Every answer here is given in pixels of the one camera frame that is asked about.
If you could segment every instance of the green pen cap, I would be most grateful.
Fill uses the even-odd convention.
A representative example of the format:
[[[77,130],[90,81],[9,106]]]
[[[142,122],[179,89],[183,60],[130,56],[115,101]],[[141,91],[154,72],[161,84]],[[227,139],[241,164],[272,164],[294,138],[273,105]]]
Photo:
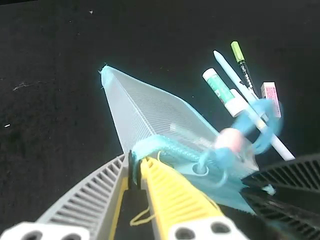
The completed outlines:
[[[239,43],[237,41],[233,41],[231,43],[231,48],[232,48],[232,51],[233,51],[233,54],[234,54],[234,57],[235,57],[235,60],[237,63],[245,60],[245,57],[242,54]]]

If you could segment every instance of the white eraser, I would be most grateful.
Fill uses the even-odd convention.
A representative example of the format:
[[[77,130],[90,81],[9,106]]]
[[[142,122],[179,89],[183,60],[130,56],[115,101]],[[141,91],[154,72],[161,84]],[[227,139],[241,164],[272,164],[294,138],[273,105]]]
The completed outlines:
[[[261,86],[261,95],[265,99],[273,102],[274,112],[277,118],[281,118],[280,105],[278,101],[277,89],[274,82],[264,82]]]

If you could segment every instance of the green label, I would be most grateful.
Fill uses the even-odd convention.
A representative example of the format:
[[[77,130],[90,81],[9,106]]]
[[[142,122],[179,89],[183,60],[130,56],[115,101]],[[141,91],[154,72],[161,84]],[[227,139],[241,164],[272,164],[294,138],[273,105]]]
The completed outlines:
[[[226,104],[235,96],[231,93],[227,85],[222,81],[222,79],[217,75],[213,75],[207,81],[209,86],[212,88],[217,97],[221,100],[223,104]]]

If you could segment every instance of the black surface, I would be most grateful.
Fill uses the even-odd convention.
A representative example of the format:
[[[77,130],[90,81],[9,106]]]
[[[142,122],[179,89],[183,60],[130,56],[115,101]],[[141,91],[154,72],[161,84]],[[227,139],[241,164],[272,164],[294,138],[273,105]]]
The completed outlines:
[[[0,5],[25,3],[25,2],[30,2],[30,1],[37,1],[37,0],[1,0]]]
[[[114,240],[140,239],[152,240],[154,238],[152,223],[147,222],[138,226],[130,226],[129,222],[140,212],[148,208],[146,190],[126,190],[123,194],[120,214],[115,229]],[[146,213],[141,217],[145,219],[150,214]]]
[[[319,10],[318,0],[1,5],[0,231],[36,220],[122,153],[101,89],[105,63],[183,98],[220,131],[233,119],[201,75],[214,67],[232,87],[212,50],[239,73],[230,47],[239,41],[255,84],[276,82],[284,108],[280,139],[296,156],[318,152]],[[258,158],[280,159],[274,150]],[[259,234],[252,222],[241,227]]]

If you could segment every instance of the glue stick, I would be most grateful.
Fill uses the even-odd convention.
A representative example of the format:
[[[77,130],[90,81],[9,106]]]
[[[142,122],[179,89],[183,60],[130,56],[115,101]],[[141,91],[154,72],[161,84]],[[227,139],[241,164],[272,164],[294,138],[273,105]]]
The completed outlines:
[[[224,81],[219,77],[213,68],[206,70],[202,77],[214,91],[215,95],[223,103],[224,107],[228,110],[232,117],[236,117],[240,112],[246,109],[242,101],[238,101]]]

